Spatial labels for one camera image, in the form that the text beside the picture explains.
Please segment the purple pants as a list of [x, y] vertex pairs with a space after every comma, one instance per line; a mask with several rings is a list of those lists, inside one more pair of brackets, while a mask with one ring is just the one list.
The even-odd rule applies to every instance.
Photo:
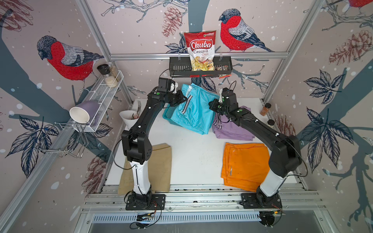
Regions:
[[215, 114], [212, 131], [216, 138], [219, 139], [253, 141], [255, 138], [250, 131], [236, 125], [234, 122], [229, 122], [226, 116], [218, 113]]

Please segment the turquoise pants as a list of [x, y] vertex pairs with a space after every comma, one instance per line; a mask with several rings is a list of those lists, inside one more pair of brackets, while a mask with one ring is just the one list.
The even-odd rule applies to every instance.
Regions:
[[176, 107], [171, 120], [195, 133], [207, 135], [215, 117], [209, 103], [219, 96], [195, 84], [183, 84], [181, 91], [187, 100]]

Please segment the orange pants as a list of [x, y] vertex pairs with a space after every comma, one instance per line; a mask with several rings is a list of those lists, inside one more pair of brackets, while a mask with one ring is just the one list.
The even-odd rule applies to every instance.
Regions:
[[226, 143], [221, 170], [224, 185], [256, 192], [270, 171], [269, 159], [262, 143]]

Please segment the khaki pants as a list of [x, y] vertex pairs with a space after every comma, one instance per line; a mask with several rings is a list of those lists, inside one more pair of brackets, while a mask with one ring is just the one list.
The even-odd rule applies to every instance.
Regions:
[[[125, 195], [134, 188], [133, 172], [128, 161], [123, 165], [118, 194]], [[172, 148], [163, 143], [153, 146], [150, 160], [148, 161], [148, 174], [151, 190], [155, 192], [169, 192], [172, 171]]]

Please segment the teal plastic basket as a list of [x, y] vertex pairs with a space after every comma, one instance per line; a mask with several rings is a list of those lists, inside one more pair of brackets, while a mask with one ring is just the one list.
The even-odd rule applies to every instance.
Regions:
[[168, 106], [164, 109], [163, 118], [171, 125], [186, 127], [186, 120], [182, 114], [183, 107], [184, 104], [174, 107]]

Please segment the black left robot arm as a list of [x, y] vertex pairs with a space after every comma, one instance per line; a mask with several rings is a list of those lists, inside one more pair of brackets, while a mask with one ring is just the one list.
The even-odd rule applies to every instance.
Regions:
[[176, 81], [159, 78], [158, 86], [148, 94], [147, 103], [137, 122], [130, 130], [122, 132], [123, 152], [133, 172], [134, 188], [131, 194], [133, 201], [148, 206], [152, 199], [148, 161], [153, 147], [149, 140], [149, 133], [156, 117], [166, 104], [174, 107], [184, 103], [186, 99], [178, 89]]

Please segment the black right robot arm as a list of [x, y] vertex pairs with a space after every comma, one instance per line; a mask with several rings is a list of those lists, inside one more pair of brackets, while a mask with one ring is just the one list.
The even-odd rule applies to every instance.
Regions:
[[224, 88], [221, 100], [214, 99], [209, 103], [209, 108], [251, 132], [270, 149], [270, 170], [257, 189], [256, 202], [259, 206], [265, 206], [276, 200], [279, 197], [278, 190], [286, 177], [303, 162], [299, 139], [277, 132], [255, 117], [251, 111], [239, 107], [236, 94], [231, 89]]

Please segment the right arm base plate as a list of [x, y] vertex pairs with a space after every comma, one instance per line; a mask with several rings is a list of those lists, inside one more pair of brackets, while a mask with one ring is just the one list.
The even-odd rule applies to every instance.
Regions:
[[282, 203], [278, 193], [267, 197], [262, 193], [241, 193], [240, 205], [244, 209], [281, 209]]

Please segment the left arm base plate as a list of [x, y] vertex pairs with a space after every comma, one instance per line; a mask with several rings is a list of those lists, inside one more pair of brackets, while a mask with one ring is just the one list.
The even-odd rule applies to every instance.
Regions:
[[132, 192], [127, 197], [125, 210], [164, 210], [165, 201], [164, 194], [139, 195]]

